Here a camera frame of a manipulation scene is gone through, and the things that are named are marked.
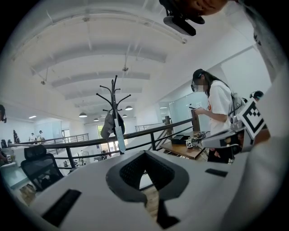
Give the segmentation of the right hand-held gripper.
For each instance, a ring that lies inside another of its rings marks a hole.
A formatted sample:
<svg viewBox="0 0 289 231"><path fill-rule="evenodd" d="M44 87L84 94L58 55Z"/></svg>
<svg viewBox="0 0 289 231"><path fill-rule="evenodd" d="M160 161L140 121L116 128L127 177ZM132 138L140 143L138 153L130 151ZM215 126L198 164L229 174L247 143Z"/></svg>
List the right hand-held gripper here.
<svg viewBox="0 0 289 231"><path fill-rule="evenodd" d="M256 143L256 138L266 125L259 112L256 100L249 100L237 115L231 118L231 130L224 130L204 138L201 145L204 148L226 148L238 139L240 152L249 152Z"/></svg>

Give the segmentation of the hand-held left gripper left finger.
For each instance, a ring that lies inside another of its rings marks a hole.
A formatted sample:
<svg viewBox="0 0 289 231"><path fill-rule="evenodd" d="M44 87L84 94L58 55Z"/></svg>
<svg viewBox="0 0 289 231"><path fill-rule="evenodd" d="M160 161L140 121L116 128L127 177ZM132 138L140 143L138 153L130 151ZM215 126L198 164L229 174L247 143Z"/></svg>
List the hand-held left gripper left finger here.
<svg viewBox="0 0 289 231"><path fill-rule="evenodd" d="M30 206L38 228L42 231L158 231L156 221L143 203L122 201L106 182L106 174L112 166L135 154L80 167L40 193ZM56 227L42 216L69 189L81 195Z"/></svg>

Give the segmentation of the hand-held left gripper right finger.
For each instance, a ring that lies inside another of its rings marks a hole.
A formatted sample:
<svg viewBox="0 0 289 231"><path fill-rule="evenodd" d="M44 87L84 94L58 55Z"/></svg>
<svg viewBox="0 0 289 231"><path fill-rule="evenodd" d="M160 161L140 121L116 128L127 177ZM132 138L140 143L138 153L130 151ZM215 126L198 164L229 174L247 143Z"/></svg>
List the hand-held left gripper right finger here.
<svg viewBox="0 0 289 231"><path fill-rule="evenodd" d="M145 231L233 231L229 208L243 175L243 156L233 164L199 162L146 151L153 169L165 170L164 187L158 192L158 218L168 228L150 221Z"/></svg>

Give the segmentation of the black metal coat rack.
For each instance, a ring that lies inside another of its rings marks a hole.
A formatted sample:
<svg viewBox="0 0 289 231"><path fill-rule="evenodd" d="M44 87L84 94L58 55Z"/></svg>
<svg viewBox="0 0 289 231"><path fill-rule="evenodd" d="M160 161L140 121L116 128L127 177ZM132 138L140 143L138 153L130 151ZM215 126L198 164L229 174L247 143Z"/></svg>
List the black metal coat rack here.
<svg viewBox="0 0 289 231"><path fill-rule="evenodd" d="M96 96L98 96L98 97L100 97L101 99L103 99L103 100L105 100L106 102L108 102L108 104L110 105L111 109L110 109L110 110L103 109L103 111L105 111L105 112L107 112L107 113L110 112L110 113L113 115L113 118L115 118L114 110L117 108L118 112L120 112L121 109L118 109L119 104L120 104L123 100L125 100L125 99L127 99L127 98L129 98L129 97L131 96L131 95L129 94L128 96L124 97L124 98L121 99L119 102L117 102L117 100L116 100L116 91L120 90L120 88L116 88L117 77L118 77L118 75L115 75L115 78L112 79L111 89L108 88L108 87L102 86L102 85L99 86L100 88L104 88L104 89L106 89L106 90L109 91L110 96L111 96L111 100L108 100L108 99L106 99L105 97L103 97L101 94L96 93Z"/></svg>

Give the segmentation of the person's right forearm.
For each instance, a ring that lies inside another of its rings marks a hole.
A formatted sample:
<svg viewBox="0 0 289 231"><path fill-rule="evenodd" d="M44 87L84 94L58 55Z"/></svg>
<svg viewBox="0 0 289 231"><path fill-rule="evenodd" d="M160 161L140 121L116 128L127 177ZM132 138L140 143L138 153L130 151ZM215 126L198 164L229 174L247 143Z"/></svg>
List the person's right forearm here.
<svg viewBox="0 0 289 231"><path fill-rule="evenodd" d="M260 143L266 142L270 138L270 132L266 129L261 129L260 132L256 135L254 139L253 146L256 146Z"/></svg>

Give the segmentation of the spare hand-held gripper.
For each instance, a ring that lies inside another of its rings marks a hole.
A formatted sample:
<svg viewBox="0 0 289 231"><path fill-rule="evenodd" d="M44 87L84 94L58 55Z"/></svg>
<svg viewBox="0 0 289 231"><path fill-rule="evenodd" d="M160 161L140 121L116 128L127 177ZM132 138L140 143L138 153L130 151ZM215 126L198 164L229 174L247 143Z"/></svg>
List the spare hand-held gripper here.
<svg viewBox="0 0 289 231"><path fill-rule="evenodd" d="M189 139L186 140L186 147L193 148L198 147L201 144L201 141L206 137L206 132L199 132Z"/></svg>

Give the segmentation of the wooden side table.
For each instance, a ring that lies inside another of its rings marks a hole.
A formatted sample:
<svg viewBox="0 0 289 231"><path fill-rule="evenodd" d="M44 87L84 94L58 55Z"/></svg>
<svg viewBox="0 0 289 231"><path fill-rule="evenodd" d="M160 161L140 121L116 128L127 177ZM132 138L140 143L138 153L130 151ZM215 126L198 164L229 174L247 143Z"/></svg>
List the wooden side table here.
<svg viewBox="0 0 289 231"><path fill-rule="evenodd" d="M199 132L192 131L189 133L182 133L183 135L189 135L192 137L193 135ZM204 148L201 144L198 147L187 148L186 145L175 145L171 143L171 139L159 146L159 150L163 150L164 153L174 155L181 158L188 158L191 160L201 160L202 158L207 161L209 149Z"/></svg>

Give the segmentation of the black box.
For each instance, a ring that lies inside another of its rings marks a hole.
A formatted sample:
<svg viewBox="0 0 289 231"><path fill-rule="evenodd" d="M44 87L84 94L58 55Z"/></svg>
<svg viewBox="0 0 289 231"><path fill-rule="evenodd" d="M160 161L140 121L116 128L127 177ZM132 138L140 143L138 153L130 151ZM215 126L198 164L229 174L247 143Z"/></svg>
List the black box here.
<svg viewBox="0 0 289 231"><path fill-rule="evenodd" d="M171 143L175 145L186 145L186 141L189 138L189 135L179 134L171 138Z"/></svg>

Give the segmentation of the black metal railing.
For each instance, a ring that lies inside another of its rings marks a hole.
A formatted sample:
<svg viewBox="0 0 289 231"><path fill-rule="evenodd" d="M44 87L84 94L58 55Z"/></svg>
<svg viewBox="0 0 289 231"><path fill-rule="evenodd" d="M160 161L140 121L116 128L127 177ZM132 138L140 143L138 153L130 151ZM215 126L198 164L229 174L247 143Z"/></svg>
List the black metal railing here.
<svg viewBox="0 0 289 231"><path fill-rule="evenodd" d="M144 146L149 146L149 150L160 150L161 148L158 148L160 146L162 141L166 141L168 138L177 135L185 130L193 128L193 126L187 127L184 130L181 130L177 133L174 134L169 134L169 130L183 125L187 123L193 123L193 119L187 119L184 121L180 121L174 124L169 124L169 125L163 125L159 126L156 128L151 128L151 129L145 129L141 131L137 131L134 133L130 134L125 134L123 136L124 140L129 140L129 139L134 139L137 137L144 137L148 136L150 137L150 140L148 142L142 142L141 144L136 144L133 143L132 147L126 147L126 150L132 150ZM61 170L70 170L73 168L76 168L74 160L77 159L86 159L86 158L91 158L91 157L99 157L99 156L104 156L104 155L109 155L109 154L115 154L120 152L120 150L114 150L114 151L108 151L106 153L99 153L99 154L93 154L93 155L86 155L86 156L72 156L71 149L73 148L81 148L84 150L85 147L89 146L94 146L96 148L100 148L102 144L109 144L111 142L116 142L117 138L116 137L110 137L109 139L94 139L94 140L88 140L89 135L88 134L83 134L83 140L78 141L78 142L71 142L71 143L54 143L54 144L43 144L44 148L46 151L51 151L50 154L53 155L55 160L63 160L67 161L68 164L66 166L59 166L57 165L56 167Z"/></svg>

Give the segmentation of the distant metal railing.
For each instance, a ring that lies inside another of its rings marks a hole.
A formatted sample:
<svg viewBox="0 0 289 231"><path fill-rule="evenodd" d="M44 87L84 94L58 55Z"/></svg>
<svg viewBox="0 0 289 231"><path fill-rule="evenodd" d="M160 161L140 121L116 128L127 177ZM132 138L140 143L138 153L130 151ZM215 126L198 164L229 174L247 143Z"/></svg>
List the distant metal railing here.
<svg viewBox="0 0 289 231"><path fill-rule="evenodd" d="M83 141L89 141L89 134L79 134L69 137L62 137L62 138L56 138L56 139L42 139L42 140L36 140L36 141L30 141L30 142L24 142L20 144L57 144L57 143L73 143L73 142L83 142Z"/></svg>

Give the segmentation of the black mesh office chair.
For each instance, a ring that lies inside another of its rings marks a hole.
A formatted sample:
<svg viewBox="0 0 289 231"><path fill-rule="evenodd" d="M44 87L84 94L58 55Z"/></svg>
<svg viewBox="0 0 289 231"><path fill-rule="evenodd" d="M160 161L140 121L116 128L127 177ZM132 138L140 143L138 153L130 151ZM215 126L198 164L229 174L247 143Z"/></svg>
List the black mesh office chair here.
<svg viewBox="0 0 289 231"><path fill-rule="evenodd" d="M21 168L37 191L44 191L64 177L54 156L43 145L25 148L24 157Z"/></svg>

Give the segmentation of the grey baseball cap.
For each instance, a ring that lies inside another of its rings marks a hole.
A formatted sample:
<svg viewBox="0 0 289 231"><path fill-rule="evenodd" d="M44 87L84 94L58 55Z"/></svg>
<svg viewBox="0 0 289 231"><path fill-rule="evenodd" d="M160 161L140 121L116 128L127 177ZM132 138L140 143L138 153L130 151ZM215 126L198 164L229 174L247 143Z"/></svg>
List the grey baseball cap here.
<svg viewBox="0 0 289 231"><path fill-rule="evenodd" d="M105 117L103 128L101 130L101 137L103 139L108 139L111 134L115 135L115 122L113 115L108 112Z"/></svg>

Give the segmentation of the person's grey hooded top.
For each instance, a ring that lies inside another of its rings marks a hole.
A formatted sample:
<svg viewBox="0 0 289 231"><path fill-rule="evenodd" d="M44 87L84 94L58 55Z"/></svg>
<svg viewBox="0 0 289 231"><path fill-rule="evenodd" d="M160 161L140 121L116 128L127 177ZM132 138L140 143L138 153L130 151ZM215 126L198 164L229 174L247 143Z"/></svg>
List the person's grey hooded top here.
<svg viewBox="0 0 289 231"><path fill-rule="evenodd" d="M249 152L218 231L289 230L289 1L236 1L269 68L272 85L257 107L270 138Z"/></svg>

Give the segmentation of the wooden post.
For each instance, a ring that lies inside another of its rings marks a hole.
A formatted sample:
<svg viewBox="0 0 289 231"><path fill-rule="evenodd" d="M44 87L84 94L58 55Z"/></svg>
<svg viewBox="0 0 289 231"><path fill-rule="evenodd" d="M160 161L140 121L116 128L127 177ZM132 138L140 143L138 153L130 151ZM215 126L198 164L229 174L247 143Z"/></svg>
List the wooden post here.
<svg viewBox="0 0 289 231"><path fill-rule="evenodd" d="M200 132L199 118L194 109L191 109L193 131Z"/></svg>
<svg viewBox="0 0 289 231"><path fill-rule="evenodd" d="M165 123L165 125L170 125L170 124L171 124L171 118L170 118L170 116L168 116L168 115L165 116L164 123ZM171 135L172 132L173 132L173 128L172 128L172 127L167 128L167 135Z"/></svg>

